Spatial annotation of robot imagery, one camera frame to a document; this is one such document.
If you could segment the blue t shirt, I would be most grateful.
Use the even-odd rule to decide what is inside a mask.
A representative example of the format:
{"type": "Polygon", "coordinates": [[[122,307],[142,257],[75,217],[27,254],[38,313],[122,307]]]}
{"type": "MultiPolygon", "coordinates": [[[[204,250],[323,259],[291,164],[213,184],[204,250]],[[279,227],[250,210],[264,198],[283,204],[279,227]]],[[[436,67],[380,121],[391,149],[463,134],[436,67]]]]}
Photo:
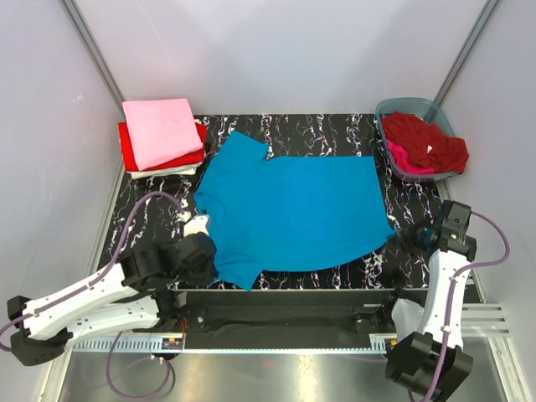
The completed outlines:
{"type": "Polygon", "coordinates": [[[264,271],[329,269],[394,236],[373,157],[268,158],[268,151],[232,131],[194,195],[209,217],[221,281],[249,290],[264,271]]]}

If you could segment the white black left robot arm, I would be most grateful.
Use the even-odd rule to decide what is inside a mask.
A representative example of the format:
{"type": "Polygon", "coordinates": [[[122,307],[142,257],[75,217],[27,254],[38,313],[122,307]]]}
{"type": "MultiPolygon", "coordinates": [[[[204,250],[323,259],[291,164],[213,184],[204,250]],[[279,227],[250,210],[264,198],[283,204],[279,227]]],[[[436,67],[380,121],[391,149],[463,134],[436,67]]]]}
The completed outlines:
{"type": "Polygon", "coordinates": [[[215,277],[216,246],[203,233],[128,251],[118,261],[54,294],[7,303],[15,332],[5,347],[22,365],[35,366],[67,348],[121,331],[172,332],[181,320],[169,285],[201,286],[215,277]]]}

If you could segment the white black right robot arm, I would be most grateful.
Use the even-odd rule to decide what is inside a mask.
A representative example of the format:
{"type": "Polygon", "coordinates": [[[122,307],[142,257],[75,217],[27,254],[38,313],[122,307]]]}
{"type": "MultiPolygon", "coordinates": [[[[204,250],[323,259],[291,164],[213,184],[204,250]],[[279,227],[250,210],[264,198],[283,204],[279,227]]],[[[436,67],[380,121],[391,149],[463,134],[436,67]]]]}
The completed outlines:
{"type": "Polygon", "coordinates": [[[411,400],[445,401],[472,370],[463,351],[461,313],[477,242],[467,235],[472,210],[455,201],[442,203],[438,215],[396,235],[409,254],[429,257],[429,285],[424,303],[397,294],[380,311],[385,329],[396,332],[388,351],[387,379],[406,388],[411,400]]]}

